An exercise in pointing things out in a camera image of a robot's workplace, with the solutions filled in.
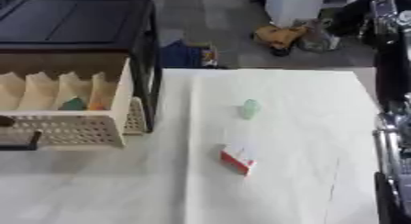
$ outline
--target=teal object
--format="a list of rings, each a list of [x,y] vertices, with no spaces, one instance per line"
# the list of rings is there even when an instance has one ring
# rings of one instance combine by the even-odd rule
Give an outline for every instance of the teal object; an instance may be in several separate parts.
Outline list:
[[[70,101],[65,102],[59,110],[85,110],[87,106],[79,97],[75,97]]]
[[[240,114],[244,119],[250,120],[261,110],[259,102],[253,99],[247,100],[241,107]]]

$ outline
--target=white cabinet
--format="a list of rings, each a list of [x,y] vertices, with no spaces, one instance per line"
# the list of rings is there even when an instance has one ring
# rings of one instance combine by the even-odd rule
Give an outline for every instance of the white cabinet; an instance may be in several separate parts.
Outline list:
[[[345,0],[342,5],[352,1]],[[267,0],[265,9],[275,25],[286,27],[296,19],[317,18],[322,7],[324,0]]]

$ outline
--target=gray floor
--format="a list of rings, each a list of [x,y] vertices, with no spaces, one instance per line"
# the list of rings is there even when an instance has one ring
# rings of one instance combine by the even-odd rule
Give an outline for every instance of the gray floor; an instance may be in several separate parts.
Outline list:
[[[272,56],[250,40],[252,30],[267,25],[262,7],[249,0],[154,0],[161,44],[178,39],[212,42],[219,63],[229,68],[284,68],[353,70],[373,95],[373,51],[353,39],[341,49],[317,54],[299,49],[285,58]]]

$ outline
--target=red and white box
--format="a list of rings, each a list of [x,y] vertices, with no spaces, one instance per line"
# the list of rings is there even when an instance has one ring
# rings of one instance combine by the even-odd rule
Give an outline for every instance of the red and white box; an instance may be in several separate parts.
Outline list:
[[[252,158],[250,147],[228,145],[221,151],[221,160],[231,164],[240,174],[249,175],[256,162]]]

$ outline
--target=table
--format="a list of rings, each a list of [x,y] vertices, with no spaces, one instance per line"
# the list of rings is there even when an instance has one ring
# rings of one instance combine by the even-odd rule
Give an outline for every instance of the table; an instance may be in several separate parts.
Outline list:
[[[377,223],[376,107],[353,73],[164,74],[155,132],[123,151],[0,153],[4,223]],[[217,155],[246,98],[262,111],[239,137],[258,145],[244,178]]]

